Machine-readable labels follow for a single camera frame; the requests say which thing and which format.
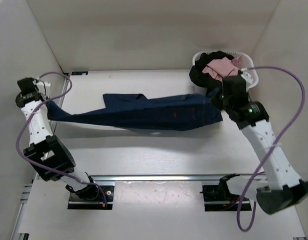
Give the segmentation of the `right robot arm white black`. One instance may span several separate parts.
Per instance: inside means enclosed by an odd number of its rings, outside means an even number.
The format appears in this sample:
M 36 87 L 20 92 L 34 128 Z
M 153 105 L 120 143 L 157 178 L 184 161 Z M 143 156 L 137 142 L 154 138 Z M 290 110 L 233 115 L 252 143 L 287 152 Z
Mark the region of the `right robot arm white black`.
M 256 201 L 268 215 L 302 202 L 308 197 L 308 181 L 293 169 L 276 142 L 269 115 L 258 101 L 250 101 L 247 82 L 240 76 L 227 76 L 222 89 L 212 98 L 247 138 L 260 161 L 266 180 L 229 174 L 219 180 L 218 193 L 224 200 L 235 195 Z

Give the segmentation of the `dark blue denim trousers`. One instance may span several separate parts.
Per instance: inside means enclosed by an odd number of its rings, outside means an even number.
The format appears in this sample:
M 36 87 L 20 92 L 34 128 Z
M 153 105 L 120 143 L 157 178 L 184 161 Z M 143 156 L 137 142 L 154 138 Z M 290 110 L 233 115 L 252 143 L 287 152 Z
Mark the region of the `dark blue denim trousers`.
M 167 131 L 189 131 L 223 120 L 210 98 L 201 94 L 148 99 L 141 93 L 106 93 L 103 100 L 105 108 L 78 114 L 67 113 L 51 101 L 47 116 L 59 122 Z

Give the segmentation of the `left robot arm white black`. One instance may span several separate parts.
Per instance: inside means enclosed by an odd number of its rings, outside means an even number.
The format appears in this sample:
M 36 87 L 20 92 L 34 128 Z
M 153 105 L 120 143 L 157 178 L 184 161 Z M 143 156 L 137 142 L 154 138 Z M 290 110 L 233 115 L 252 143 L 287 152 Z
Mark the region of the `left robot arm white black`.
M 80 199 L 95 200 L 101 194 L 93 178 L 76 169 L 76 163 L 66 146 L 53 134 L 49 111 L 58 106 L 48 100 L 38 87 L 39 80 L 27 77 L 17 81 L 20 93 L 15 98 L 27 120 L 29 147 L 19 152 L 30 159 L 31 166 L 46 182 L 62 181 L 65 188 Z

